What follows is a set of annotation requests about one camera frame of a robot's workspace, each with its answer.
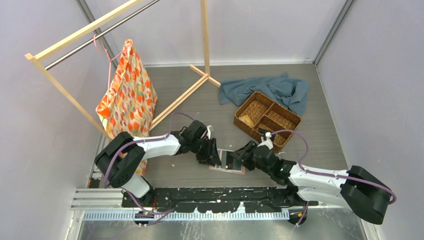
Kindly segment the orange credit card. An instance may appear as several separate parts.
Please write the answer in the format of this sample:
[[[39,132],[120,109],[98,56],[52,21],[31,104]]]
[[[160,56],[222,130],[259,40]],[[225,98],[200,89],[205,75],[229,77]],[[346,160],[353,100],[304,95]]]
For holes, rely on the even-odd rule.
[[[239,117],[238,119],[241,120],[245,125],[249,126],[250,128],[253,128],[255,126],[255,124],[253,123],[253,121],[247,114]]]

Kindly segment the woven wicker divided basket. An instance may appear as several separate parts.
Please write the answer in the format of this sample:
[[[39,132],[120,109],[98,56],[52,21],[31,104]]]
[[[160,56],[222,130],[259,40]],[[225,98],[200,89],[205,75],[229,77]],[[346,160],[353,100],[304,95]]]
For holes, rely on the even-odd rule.
[[[239,120],[239,117],[244,115],[248,115],[253,121],[253,128]],[[279,153],[293,136],[291,131],[295,131],[301,121],[302,119],[299,115],[284,108],[261,92],[256,91],[235,112],[233,123],[257,142],[260,142],[262,137],[258,132],[258,128],[267,129],[271,133],[279,130],[289,130],[289,132],[280,132],[273,136],[273,151]]]

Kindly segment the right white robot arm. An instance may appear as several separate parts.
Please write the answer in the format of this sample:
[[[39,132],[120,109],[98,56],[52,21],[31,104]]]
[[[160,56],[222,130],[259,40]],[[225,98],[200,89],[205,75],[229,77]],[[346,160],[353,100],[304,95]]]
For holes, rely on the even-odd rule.
[[[273,151],[273,140],[279,131],[265,131],[260,143],[250,141],[229,156],[246,169],[258,169],[278,185],[285,186],[285,198],[291,205],[321,202],[351,210],[359,218],[380,225],[389,205],[396,202],[395,193],[363,167],[349,170],[327,170],[298,161],[279,158]]]

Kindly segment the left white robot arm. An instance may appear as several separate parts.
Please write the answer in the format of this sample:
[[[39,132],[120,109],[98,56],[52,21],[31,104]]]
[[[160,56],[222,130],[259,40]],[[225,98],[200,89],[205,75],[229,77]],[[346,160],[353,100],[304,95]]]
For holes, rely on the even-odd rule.
[[[200,164],[221,165],[216,139],[210,126],[194,120],[188,127],[157,137],[132,137],[119,133],[94,159],[113,188],[129,191],[141,207],[153,202],[152,186],[136,170],[139,164],[160,156],[195,154]]]

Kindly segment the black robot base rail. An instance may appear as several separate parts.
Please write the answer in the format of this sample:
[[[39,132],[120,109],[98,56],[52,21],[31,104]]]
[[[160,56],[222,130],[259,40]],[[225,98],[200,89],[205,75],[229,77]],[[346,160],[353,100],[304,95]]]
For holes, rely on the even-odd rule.
[[[173,209],[177,213],[234,213],[240,207],[244,207],[246,213],[276,213],[283,208],[306,205],[292,190],[271,186],[158,187],[135,200],[144,208],[158,212]]]

